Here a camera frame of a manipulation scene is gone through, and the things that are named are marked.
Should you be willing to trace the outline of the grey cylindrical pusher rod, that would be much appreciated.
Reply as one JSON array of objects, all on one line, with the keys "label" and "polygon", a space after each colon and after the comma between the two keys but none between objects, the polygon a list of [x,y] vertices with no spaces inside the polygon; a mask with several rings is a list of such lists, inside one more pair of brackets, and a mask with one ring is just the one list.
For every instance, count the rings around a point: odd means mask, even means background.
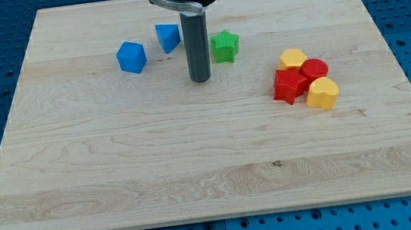
[{"label": "grey cylindrical pusher rod", "polygon": [[203,83],[211,77],[205,15],[181,12],[180,21],[190,79]]}]

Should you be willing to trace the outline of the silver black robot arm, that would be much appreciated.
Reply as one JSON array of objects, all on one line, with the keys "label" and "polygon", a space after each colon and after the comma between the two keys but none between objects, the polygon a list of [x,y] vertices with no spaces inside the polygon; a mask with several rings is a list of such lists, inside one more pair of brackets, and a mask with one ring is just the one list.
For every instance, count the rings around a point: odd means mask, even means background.
[{"label": "silver black robot arm", "polygon": [[180,16],[190,79],[203,83],[211,77],[206,8],[217,0],[148,0],[152,5],[176,11]]}]

